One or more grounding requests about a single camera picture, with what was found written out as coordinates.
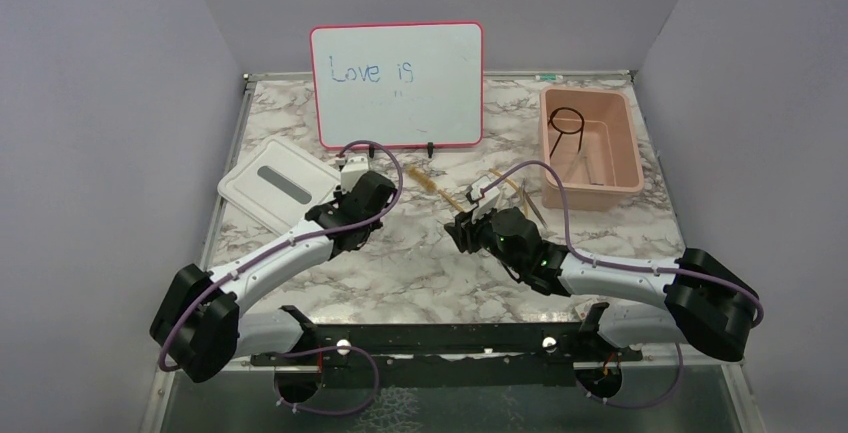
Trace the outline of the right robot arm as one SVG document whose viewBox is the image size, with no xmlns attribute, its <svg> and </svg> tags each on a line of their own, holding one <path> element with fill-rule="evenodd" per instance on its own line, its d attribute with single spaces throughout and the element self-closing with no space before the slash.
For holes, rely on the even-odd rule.
<svg viewBox="0 0 848 433">
<path fill-rule="evenodd" d="M 589 254 L 544 239 L 516 207 L 459 213 L 444 229 L 459 252 L 489 253 L 514 281 L 540 294 L 621 300 L 577 333 L 579 351 L 592 360 L 616 347 L 686 343 L 738 362 L 759 319 L 755 290 L 701 249 L 661 260 Z"/>
</svg>

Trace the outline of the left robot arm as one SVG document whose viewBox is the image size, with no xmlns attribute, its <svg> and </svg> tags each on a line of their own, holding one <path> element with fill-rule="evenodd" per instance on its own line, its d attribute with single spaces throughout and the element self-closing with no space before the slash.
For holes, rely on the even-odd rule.
<svg viewBox="0 0 848 433">
<path fill-rule="evenodd" d="M 150 326 L 158 366 L 192 381 L 214 377 L 232 359 L 279 353 L 290 363 L 313 354 L 314 337 L 287 310 L 251 307 L 294 276 L 360 249 L 398 202 L 402 182 L 368 171 L 352 190 L 311 208 L 291 230 L 256 251 L 209 271 L 177 271 Z"/>
</svg>

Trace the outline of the yellow rubber tubing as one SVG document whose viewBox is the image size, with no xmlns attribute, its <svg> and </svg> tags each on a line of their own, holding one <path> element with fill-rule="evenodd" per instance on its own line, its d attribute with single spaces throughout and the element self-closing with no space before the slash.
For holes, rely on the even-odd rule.
<svg viewBox="0 0 848 433">
<path fill-rule="evenodd" d="M 512 196 L 508 198 L 507 205 L 509 207 L 518 207 L 524 215 L 527 215 L 529 213 L 529 204 L 526 200 L 525 183 L 516 183 L 511 178 L 504 177 L 501 172 L 494 168 L 489 168 L 488 171 L 496 177 L 502 178 L 503 182 L 512 189 Z"/>
</svg>

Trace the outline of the black metal ring support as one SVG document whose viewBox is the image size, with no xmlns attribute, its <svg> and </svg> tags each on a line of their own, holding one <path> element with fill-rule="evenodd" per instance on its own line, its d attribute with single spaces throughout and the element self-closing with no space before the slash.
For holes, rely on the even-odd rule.
<svg viewBox="0 0 848 433">
<path fill-rule="evenodd" d="M 565 114 L 571 114 L 573 119 L 568 119 L 567 122 L 572 125 L 571 129 L 566 129 Z M 576 153 L 582 153 L 584 149 L 584 135 L 586 130 L 585 115 L 572 107 L 558 107 L 551 111 L 548 115 L 547 125 L 551 127 L 557 134 L 552 146 L 549 149 L 550 157 L 553 158 L 565 136 L 577 136 Z"/>
</svg>

